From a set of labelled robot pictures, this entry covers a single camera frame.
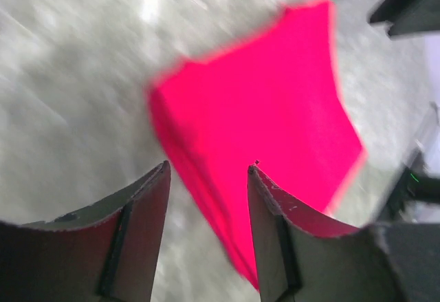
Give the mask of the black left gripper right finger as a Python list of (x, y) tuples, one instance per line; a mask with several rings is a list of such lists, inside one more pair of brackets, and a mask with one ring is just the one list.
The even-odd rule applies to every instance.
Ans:
[(438, 301), (439, 225), (328, 217), (248, 170), (262, 301)]

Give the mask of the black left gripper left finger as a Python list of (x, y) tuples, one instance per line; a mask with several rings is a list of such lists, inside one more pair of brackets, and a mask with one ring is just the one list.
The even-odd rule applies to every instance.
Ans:
[(149, 301), (170, 186), (163, 162), (51, 222), (2, 222), (1, 300)]

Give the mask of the red t-shirt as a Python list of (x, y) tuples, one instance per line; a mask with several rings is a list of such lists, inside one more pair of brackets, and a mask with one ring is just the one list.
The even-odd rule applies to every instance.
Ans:
[(257, 286), (251, 164), (330, 214), (366, 159), (337, 77), (331, 0), (285, 6), (261, 31), (185, 58), (144, 94), (156, 136), (237, 272)]

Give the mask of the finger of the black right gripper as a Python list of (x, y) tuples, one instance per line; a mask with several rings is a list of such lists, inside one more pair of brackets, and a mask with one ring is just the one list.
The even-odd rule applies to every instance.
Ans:
[(389, 37), (439, 31), (439, 0), (382, 0), (369, 24), (388, 24)]

